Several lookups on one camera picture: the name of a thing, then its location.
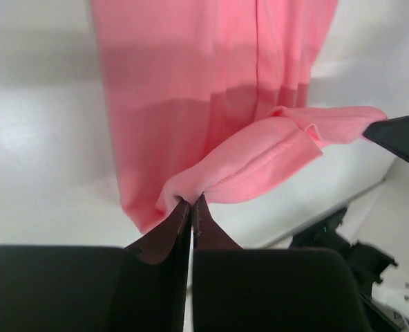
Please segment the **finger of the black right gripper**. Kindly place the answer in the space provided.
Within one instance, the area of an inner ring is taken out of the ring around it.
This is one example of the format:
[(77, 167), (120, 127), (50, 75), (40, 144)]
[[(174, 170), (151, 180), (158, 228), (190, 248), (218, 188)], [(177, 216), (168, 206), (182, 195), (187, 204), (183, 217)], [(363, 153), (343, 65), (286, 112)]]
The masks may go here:
[(409, 163), (409, 116), (373, 122), (363, 136)]

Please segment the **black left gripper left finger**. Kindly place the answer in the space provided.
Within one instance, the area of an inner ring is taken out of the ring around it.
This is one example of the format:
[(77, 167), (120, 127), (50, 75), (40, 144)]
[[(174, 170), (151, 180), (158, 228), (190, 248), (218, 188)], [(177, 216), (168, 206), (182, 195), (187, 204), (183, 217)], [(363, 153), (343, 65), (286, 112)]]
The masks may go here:
[(0, 245), (0, 331), (181, 331), (190, 211), (126, 248)]

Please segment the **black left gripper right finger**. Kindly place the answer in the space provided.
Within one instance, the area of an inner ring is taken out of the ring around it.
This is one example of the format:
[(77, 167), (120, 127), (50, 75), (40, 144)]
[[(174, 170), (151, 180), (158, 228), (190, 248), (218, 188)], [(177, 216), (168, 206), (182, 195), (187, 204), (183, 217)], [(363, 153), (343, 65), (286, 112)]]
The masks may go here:
[(333, 250), (248, 250), (193, 207), (195, 331), (369, 331), (350, 269)]

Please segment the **light pink t-shirt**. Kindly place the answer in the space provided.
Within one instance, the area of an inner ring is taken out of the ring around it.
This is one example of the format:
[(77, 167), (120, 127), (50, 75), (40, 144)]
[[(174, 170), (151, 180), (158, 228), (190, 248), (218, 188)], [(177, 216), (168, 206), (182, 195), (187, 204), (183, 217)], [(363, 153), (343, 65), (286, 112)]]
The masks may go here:
[(240, 203), (385, 120), (306, 105), (335, 1), (93, 1), (121, 204), (141, 232), (179, 201)]

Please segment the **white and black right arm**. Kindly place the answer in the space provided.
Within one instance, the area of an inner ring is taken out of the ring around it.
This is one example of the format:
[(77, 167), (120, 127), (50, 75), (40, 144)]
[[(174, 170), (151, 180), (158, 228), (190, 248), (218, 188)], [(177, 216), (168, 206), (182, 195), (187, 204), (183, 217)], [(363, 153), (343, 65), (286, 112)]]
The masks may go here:
[[(363, 135), (409, 164), (409, 116), (370, 124)], [(392, 255), (369, 243), (350, 243), (337, 233), (347, 212), (342, 207), (292, 237), (295, 248), (338, 252), (349, 266), (373, 331), (409, 331), (409, 281)]]

